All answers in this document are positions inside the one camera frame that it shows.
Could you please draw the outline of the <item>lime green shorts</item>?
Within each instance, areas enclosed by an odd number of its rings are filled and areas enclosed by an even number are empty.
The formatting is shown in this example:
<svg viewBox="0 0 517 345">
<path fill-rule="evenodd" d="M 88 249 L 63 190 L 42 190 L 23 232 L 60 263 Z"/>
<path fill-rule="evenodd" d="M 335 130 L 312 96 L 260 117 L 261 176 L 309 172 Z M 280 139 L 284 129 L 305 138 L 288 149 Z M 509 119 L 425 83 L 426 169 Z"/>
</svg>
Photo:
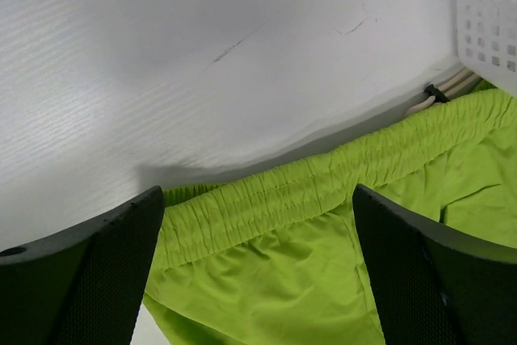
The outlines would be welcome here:
<svg viewBox="0 0 517 345">
<path fill-rule="evenodd" d="M 165 191 L 143 298 L 172 344 L 381 344 L 357 184 L 516 244 L 516 101 L 480 83 L 326 154 Z"/>
</svg>

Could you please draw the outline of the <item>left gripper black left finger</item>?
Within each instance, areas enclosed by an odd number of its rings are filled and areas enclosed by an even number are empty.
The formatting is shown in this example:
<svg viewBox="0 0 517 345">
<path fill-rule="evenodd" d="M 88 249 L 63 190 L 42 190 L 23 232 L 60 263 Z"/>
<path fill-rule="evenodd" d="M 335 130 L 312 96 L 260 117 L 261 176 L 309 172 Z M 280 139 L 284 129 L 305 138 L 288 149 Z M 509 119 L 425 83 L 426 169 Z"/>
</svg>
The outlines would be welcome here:
<svg viewBox="0 0 517 345">
<path fill-rule="evenodd" d="M 3 344 L 129 344 L 165 211 L 160 187 L 1 253 Z"/>
</svg>

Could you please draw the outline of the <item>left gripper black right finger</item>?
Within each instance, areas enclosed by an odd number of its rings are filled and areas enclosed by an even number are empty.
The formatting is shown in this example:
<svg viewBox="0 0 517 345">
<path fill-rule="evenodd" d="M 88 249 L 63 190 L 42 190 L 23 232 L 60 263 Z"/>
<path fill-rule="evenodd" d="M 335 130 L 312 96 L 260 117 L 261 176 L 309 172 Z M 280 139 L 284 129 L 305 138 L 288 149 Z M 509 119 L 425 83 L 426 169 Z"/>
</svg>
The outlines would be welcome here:
<svg viewBox="0 0 517 345">
<path fill-rule="evenodd" d="M 355 228 L 387 344 L 514 344 L 516 250 L 359 184 Z"/>
</svg>

